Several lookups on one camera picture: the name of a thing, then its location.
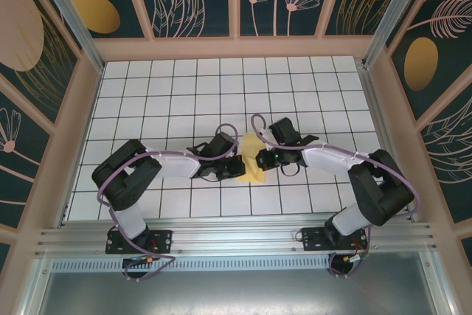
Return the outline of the galvanised metal sheet panel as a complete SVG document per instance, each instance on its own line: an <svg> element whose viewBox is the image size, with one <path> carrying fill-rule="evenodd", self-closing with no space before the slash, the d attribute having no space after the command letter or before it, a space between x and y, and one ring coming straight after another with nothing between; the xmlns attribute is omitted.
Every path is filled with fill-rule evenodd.
<svg viewBox="0 0 472 315"><path fill-rule="evenodd" d="M42 260L20 315L460 315L433 252L373 254L349 277L325 269L164 271L140 283L87 260Z"/></svg>

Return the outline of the long aluminium mounting rail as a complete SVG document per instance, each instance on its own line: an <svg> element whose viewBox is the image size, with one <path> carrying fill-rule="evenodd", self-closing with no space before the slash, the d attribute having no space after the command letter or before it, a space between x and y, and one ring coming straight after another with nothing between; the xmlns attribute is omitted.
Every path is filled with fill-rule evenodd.
<svg viewBox="0 0 472 315"><path fill-rule="evenodd" d="M150 229L172 231L175 256L286 255L303 252L297 232L322 227L323 214L215 218L163 218L148 221ZM68 222L41 231L36 257L102 257L110 221ZM438 242L427 223L391 220L371 230L372 252L422 252Z"/></svg>

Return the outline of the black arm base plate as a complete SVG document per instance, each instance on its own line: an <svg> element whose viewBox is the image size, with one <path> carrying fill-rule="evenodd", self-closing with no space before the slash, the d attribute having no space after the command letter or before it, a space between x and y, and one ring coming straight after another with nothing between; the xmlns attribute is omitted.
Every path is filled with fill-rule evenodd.
<svg viewBox="0 0 472 315"><path fill-rule="evenodd" d="M131 240L130 244L118 230L111 230L107 233L105 253L107 255L131 255L141 253L134 245L147 252L156 254L169 254L173 241L171 230L145 230L140 235Z"/></svg>
<svg viewBox="0 0 472 315"><path fill-rule="evenodd" d="M301 240L305 251L354 252L367 248L367 234L360 229L351 235L343 236L336 230L324 227L301 229Z"/></svg>

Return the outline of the yellow cloth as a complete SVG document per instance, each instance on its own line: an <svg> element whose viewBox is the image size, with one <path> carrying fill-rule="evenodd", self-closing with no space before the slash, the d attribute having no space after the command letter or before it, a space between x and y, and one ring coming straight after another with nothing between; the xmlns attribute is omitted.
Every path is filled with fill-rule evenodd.
<svg viewBox="0 0 472 315"><path fill-rule="evenodd" d="M257 165L256 156L266 145L259 140L256 133L243 135L240 153L245 165L245 173L237 177L238 181L263 184L266 181L266 173Z"/></svg>

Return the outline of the aluminium table edge rail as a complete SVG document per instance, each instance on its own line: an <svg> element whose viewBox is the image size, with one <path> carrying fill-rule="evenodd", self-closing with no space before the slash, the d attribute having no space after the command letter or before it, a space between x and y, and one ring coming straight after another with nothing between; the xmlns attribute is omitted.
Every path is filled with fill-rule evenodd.
<svg viewBox="0 0 472 315"><path fill-rule="evenodd" d="M387 150L396 161L398 167L401 167L400 158L395 148L395 144L392 139L392 134L390 132L388 122L386 120L386 114L381 105L380 97L377 93L377 90L374 85L374 81L370 70L364 65L361 60L356 60L356 68L358 70L358 75L361 81L362 89L364 91L369 112L372 116L372 122L375 126L375 131L378 135L378 141L384 150ZM405 212L399 212L395 219L405 218L409 219L412 223L418 222L419 217L417 212L420 208L420 197L418 191L414 189L414 200L407 205Z"/></svg>

